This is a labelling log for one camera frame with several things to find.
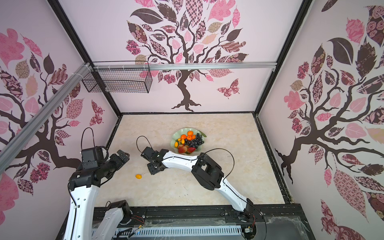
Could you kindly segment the green scalloped fruit bowl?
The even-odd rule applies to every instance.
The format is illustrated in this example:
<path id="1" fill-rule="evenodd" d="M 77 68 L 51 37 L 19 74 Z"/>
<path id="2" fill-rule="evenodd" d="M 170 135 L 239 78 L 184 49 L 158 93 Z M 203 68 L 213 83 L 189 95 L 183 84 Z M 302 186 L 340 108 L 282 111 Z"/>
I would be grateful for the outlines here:
<path id="1" fill-rule="evenodd" d="M 200 152 L 205 144 L 207 135 L 193 128 L 183 128 L 171 137 L 171 148 L 179 154 L 190 155 Z"/>

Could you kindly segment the dark grape bunch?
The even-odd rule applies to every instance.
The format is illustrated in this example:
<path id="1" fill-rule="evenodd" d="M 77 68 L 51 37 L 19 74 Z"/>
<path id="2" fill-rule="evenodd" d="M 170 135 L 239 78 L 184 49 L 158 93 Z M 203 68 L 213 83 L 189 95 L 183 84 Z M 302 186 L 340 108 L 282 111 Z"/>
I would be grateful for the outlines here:
<path id="1" fill-rule="evenodd" d="M 194 140 L 192 139 L 191 141 L 186 139 L 184 145 L 188 147 L 194 147 L 197 149 L 199 146 L 205 143 L 205 140 L 204 140 L 205 135 L 203 135 L 203 133 L 201 132 L 194 132 L 194 135 L 196 135 L 196 138 Z"/>

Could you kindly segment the large red strawberry front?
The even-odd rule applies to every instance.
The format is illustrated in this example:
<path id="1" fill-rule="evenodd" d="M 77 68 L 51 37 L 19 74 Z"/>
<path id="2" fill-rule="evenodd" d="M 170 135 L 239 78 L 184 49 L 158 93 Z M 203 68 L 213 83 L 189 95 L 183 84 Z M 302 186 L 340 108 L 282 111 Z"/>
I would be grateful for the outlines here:
<path id="1" fill-rule="evenodd" d="M 189 154 L 191 154 L 191 153 L 193 153 L 195 150 L 196 150 L 196 148 L 194 148 L 194 147 L 189 147 L 189 148 L 187 149 L 187 152 L 188 152 Z"/>

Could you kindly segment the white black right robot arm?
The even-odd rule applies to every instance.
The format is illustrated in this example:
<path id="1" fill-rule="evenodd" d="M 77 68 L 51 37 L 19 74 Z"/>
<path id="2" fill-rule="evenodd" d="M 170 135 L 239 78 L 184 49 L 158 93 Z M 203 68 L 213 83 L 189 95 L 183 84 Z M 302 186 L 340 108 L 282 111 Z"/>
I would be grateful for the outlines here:
<path id="1" fill-rule="evenodd" d="M 239 219 L 249 221 L 254 217 L 253 202 L 237 191 L 228 181 L 221 166 L 208 154 L 186 156 L 162 149 L 155 151 L 146 147 L 141 156 L 149 161 L 147 167 L 151 175 L 165 169 L 180 169 L 193 174 L 198 183 L 209 191 L 219 192 L 239 214 Z"/>

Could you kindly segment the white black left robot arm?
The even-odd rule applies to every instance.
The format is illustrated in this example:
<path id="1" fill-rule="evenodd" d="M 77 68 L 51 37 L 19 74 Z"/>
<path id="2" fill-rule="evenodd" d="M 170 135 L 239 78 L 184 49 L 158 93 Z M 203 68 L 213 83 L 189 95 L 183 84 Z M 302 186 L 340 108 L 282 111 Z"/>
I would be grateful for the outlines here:
<path id="1" fill-rule="evenodd" d="M 125 200 L 108 204 L 101 224 L 93 233 L 96 198 L 103 185 L 102 179 L 112 179 L 130 160 L 130 155 L 119 150 L 110 156 L 105 147 L 84 149 L 81 154 L 82 163 L 68 183 L 71 201 L 63 239 L 111 240 L 119 224 L 131 221 L 132 211 Z"/>

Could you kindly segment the white vented strip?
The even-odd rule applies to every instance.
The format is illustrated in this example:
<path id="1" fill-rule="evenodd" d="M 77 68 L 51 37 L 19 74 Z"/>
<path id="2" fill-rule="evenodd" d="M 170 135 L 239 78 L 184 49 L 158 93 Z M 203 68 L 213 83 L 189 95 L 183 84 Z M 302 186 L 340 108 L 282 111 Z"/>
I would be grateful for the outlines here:
<path id="1" fill-rule="evenodd" d="M 114 240 L 242 240 L 240 226 L 120 228 Z"/>

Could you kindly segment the aluminium rail left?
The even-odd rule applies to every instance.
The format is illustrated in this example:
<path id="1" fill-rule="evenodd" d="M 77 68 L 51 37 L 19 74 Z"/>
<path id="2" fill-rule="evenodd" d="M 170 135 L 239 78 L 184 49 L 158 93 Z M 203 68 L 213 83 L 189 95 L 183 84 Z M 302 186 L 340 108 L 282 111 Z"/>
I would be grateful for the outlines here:
<path id="1" fill-rule="evenodd" d="M 45 121 L 54 113 L 55 109 L 64 101 L 65 97 L 75 88 L 75 86 L 90 73 L 92 67 L 90 63 L 83 63 L 54 94 L 39 112 L 21 129 L 9 144 L 1 152 L 1 173 L 3 173 L 10 163 L 17 157 L 23 147 L 37 133 Z"/>

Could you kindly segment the aluminium rail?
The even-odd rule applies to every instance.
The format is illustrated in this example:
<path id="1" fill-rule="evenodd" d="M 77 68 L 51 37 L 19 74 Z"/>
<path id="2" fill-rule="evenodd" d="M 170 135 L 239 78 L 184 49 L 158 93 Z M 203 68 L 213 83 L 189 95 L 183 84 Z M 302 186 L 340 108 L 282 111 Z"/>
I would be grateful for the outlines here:
<path id="1" fill-rule="evenodd" d="M 54 113 L 55 109 L 64 101 L 65 97 L 75 88 L 75 86 L 90 73 L 92 67 L 90 63 L 83 63 L 54 94 L 39 112 L 21 129 L 9 144 L 1 152 L 1 173 L 3 173 L 10 163 L 17 157 L 23 147 L 37 133 L 45 121 Z"/>
<path id="2" fill-rule="evenodd" d="M 142 64 L 135 63 L 128 65 L 112 65 L 105 63 L 104 65 L 96 65 L 94 70 L 148 70 L 148 71 L 171 71 L 171 70 L 213 70 L 213 69 L 275 69 L 276 62 L 241 62 L 241 63 L 199 63 L 199 64 Z"/>

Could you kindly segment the aluminium rail back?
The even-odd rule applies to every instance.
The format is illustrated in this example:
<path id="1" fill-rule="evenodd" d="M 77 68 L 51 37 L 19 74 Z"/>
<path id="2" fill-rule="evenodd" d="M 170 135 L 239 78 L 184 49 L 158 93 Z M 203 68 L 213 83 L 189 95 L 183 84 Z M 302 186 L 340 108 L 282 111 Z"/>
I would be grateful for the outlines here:
<path id="1" fill-rule="evenodd" d="M 276 62 L 241 62 L 241 63 L 199 63 L 199 64 L 142 64 L 135 63 L 128 65 L 112 65 L 105 63 L 104 65 L 96 65 L 94 70 L 148 70 L 148 71 L 171 71 L 171 70 L 213 70 L 213 69 L 275 69 Z"/>

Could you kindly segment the black base frame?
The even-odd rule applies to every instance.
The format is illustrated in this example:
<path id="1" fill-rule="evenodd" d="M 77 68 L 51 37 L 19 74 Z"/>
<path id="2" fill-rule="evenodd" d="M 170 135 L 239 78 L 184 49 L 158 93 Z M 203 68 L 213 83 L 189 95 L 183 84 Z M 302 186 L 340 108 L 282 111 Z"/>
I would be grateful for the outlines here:
<path id="1" fill-rule="evenodd" d="M 102 222 L 107 202 L 95 207 L 92 232 Z M 131 221 L 120 228 L 240 226 L 243 240 L 313 240 L 315 236 L 299 204 L 255 205 L 254 217 L 239 219 L 230 205 L 130 207 Z"/>

